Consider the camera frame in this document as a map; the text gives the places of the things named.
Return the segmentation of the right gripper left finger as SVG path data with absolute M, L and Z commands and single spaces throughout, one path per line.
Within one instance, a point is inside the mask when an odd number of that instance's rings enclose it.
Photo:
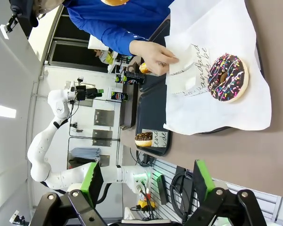
M 83 226 L 105 226 L 95 207 L 103 177 L 98 163 L 92 162 L 82 188 L 72 189 L 63 196 L 46 193 L 42 196 L 32 218 L 33 226 L 64 226 L 69 219 L 79 219 Z

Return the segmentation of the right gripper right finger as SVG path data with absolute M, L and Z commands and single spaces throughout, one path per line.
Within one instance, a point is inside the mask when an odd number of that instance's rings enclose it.
M 244 189 L 236 194 L 227 185 L 215 185 L 205 162 L 195 160 L 193 188 L 199 207 L 183 223 L 184 226 L 212 226 L 217 218 L 226 218 L 231 226 L 266 226 L 266 220 L 255 194 Z

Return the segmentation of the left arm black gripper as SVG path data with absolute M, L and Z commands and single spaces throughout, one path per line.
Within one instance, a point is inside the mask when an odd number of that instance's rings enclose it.
M 96 88 L 87 88 L 85 85 L 76 86 L 76 99 L 85 100 L 85 99 L 94 99 L 96 97 L 102 97 L 104 89 Z

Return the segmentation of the person's right hand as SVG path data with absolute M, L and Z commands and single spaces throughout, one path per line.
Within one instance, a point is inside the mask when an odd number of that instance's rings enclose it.
M 129 50 L 131 54 L 143 58 L 147 68 L 159 76 L 169 71 L 169 65 L 179 62 L 171 51 L 154 42 L 133 40 Z

